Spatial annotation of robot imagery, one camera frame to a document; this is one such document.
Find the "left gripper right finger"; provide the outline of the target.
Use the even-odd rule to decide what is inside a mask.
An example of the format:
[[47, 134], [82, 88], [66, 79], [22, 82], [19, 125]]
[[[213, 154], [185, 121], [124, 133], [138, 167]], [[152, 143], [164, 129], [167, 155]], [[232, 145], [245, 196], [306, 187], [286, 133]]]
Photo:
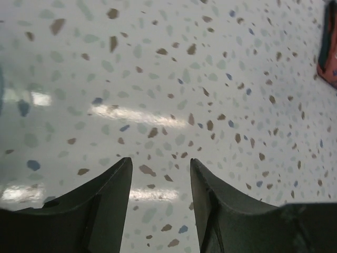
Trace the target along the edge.
[[258, 201], [190, 160], [191, 189], [201, 252], [280, 252], [282, 223], [275, 206]]

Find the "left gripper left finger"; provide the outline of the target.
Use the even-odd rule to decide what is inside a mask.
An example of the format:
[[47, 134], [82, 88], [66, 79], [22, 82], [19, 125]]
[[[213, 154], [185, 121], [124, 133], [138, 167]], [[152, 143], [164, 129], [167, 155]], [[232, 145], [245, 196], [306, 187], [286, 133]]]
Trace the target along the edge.
[[18, 212], [16, 252], [119, 252], [131, 189], [131, 158], [44, 203]]

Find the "red tank top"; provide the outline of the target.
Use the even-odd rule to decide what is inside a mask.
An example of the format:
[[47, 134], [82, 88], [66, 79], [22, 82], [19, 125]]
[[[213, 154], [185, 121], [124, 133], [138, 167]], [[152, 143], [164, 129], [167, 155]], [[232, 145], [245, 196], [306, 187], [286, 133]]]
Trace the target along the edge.
[[336, 1], [325, 5], [317, 74], [336, 89]]

